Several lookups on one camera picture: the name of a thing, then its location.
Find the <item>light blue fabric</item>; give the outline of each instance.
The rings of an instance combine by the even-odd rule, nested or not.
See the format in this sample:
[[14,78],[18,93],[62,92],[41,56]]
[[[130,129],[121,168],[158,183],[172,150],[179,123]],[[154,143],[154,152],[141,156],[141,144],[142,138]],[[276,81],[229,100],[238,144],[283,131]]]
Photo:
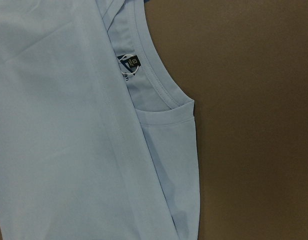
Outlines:
[[3,239],[196,240],[194,102],[143,0],[0,0]]

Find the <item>t-shirt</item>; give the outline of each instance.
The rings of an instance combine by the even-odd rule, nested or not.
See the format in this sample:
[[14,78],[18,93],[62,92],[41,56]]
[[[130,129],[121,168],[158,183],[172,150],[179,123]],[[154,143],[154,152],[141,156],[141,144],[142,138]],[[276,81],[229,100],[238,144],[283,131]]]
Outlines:
[[143,0],[0,0],[3,239],[197,239],[194,102]]

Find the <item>size tag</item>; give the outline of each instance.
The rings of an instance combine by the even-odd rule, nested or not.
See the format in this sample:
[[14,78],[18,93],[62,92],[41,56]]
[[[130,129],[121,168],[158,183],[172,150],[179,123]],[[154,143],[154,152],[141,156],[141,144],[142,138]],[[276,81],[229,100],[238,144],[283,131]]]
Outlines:
[[130,68],[136,68],[137,66],[141,66],[141,62],[137,55],[128,58],[127,63]]

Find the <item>shirt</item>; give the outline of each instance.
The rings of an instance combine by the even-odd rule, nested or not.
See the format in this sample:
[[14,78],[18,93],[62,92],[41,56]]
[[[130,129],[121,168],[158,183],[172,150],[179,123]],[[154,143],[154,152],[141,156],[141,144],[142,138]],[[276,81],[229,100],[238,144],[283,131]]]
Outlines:
[[3,239],[197,239],[194,102],[143,0],[0,0]]

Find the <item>garment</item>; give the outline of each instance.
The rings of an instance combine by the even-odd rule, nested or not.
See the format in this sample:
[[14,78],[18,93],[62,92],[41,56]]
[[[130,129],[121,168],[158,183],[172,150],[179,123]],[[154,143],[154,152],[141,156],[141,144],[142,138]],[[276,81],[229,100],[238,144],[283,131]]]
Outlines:
[[197,239],[194,102],[143,0],[0,0],[3,239]]

